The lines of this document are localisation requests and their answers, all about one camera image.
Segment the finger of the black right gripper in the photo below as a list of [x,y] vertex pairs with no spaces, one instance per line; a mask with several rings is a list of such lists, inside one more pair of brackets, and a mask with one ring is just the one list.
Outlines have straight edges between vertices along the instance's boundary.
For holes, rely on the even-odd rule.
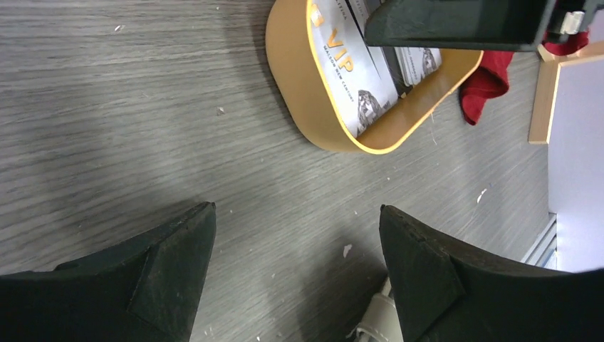
[[555,1],[386,1],[365,24],[369,46],[534,51]]

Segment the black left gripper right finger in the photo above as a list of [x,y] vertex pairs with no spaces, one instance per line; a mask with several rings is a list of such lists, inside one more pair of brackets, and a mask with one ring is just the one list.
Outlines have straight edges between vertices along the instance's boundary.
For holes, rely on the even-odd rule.
[[601,341],[603,271],[507,259],[391,205],[382,252],[405,341]]

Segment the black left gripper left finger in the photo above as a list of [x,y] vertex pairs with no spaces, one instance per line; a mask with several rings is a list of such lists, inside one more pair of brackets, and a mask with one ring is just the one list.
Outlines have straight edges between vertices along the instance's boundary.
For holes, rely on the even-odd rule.
[[3,341],[188,341],[212,255],[216,206],[51,271],[1,277]]

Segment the taupe leather card holder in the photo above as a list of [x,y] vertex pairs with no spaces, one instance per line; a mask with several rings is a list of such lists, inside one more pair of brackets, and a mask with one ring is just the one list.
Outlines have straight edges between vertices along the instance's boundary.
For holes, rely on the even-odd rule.
[[351,332],[355,342],[403,342],[402,329],[387,277],[381,290],[373,295],[362,319]]

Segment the silver VIP card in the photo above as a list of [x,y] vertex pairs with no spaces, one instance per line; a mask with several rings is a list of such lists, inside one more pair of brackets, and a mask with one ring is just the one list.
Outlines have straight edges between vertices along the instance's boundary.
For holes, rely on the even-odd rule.
[[335,107],[357,137],[399,99],[385,55],[365,44],[346,1],[312,1],[310,24]]

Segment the tan oval tray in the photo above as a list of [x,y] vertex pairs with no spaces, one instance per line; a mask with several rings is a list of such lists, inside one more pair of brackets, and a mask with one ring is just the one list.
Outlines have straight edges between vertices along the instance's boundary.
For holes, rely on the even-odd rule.
[[442,66],[356,138],[346,128],[343,110],[320,67],[313,14],[324,24],[325,12],[317,1],[276,1],[266,25],[266,54],[296,127],[324,150],[371,155],[396,150],[475,72],[484,55],[483,51],[443,49]]

